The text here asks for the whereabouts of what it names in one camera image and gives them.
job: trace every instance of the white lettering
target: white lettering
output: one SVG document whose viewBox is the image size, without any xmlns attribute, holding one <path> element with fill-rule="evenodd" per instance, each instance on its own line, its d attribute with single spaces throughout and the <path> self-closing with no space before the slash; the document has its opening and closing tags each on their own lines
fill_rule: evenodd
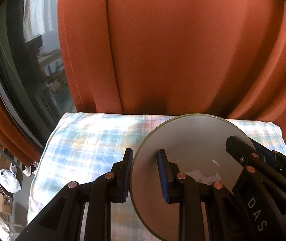
<svg viewBox="0 0 286 241">
<path fill-rule="evenodd" d="M 252 214 L 252 216 L 255 216 L 256 218 L 254 219 L 254 221 L 256 221 L 258 219 L 259 214 L 261 213 L 261 210 L 256 211 Z"/>
<path fill-rule="evenodd" d="M 248 203 L 248 207 L 249 207 L 249 208 L 252 208 L 255 204 L 256 204 L 256 200 L 255 200 L 254 197 L 252 197 L 251 200 L 250 200 L 249 203 Z"/>
<path fill-rule="evenodd" d="M 265 226 L 267 226 L 267 222 L 266 222 L 265 220 L 263 220 L 263 221 L 261 222 L 261 227 L 258 225 L 258 230 L 259 230 L 259 232 L 261 232 L 261 231 L 263 230 L 263 228 L 264 228 L 263 224 L 265 224 Z"/>
</svg>

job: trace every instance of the tablecloth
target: tablecloth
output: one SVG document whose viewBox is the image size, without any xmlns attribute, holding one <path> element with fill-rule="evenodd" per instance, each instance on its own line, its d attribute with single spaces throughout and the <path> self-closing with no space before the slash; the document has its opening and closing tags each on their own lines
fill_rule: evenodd
<svg viewBox="0 0 286 241">
<path fill-rule="evenodd" d="M 143 139 L 173 116 L 65 113 L 52 132 L 31 185 L 28 223 L 70 181 L 94 181 L 121 161 L 126 148 L 135 153 Z M 268 149 L 286 154 L 281 129 L 271 122 L 228 121 Z M 158 240 L 139 221 L 130 196 L 111 204 L 112 240 Z"/>
</svg>

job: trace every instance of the orange curtain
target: orange curtain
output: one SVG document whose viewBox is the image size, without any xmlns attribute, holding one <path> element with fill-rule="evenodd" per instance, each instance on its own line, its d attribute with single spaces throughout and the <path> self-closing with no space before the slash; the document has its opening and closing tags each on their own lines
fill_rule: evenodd
<svg viewBox="0 0 286 241">
<path fill-rule="evenodd" d="M 23 164 L 39 161 L 40 155 L 21 134 L 0 99 L 0 142 Z"/>
<path fill-rule="evenodd" d="M 284 0 L 58 0 L 83 112 L 271 121 L 286 141 Z"/>
</svg>

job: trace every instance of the round plate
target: round plate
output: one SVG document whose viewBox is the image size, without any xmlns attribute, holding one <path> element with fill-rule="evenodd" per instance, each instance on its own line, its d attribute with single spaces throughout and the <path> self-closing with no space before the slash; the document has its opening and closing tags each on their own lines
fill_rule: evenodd
<svg viewBox="0 0 286 241">
<path fill-rule="evenodd" d="M 142 223 L 157 238 L 177 241 L 179 204 L 166 204 L 161 192 L 156 153 L 164 149 L 169 162 L 199 182 L 222 182 L 230 191 L 242 166 L 225 150 L 228 137 L 237 136 L 251 147 L 250 139 L 225 119 L 188 114 L 155 128 L 139 146 L 132 164 L 130 194 Z"/>
</svg>

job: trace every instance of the screw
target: screw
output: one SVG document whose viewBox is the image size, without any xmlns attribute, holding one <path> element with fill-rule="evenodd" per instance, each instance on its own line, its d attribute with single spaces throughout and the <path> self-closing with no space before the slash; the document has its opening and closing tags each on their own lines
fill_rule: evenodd
<svg viewBox="0 0 286 241">
<path fill-rule="evenodd" d="M 176 175 L 176 177 L 177 177 L 178 179 L 186 179 L 186 175 L 185 175 L 184 173 L 178 173 L 178 174 Z"/>
<path fill-rule="evenodd" d="M 223 188 L 223 185 L 221 182 L 214 182 L 213 186 L 216 188 L 216 189 L 221 189 Z"/>
<path fill-rule="evenodd" d="M 251 173 L 254 173 L 256 171 L 256 169 L 254 167 L 247 166 L 247 171 L 251 172 Z"/>
<path fill-rule="evenodd" d="M 106 174 L 105 174 L 105 178 L 107 178 L 107 179 L 111 179 L 111 178 L 114 178 L 114 173 L 113 172 L 107 172 Z"/>
<path fill-rule="evenodd" d="M 69 188 L 75 188 L 75 187 L 77 186 L 77 182 L 76 182 L 76 181 L 71 181 L 71 182 L 69 182 L 69 183 L 67 184 L 67 186 L 68 186 Z"/>
</svg>

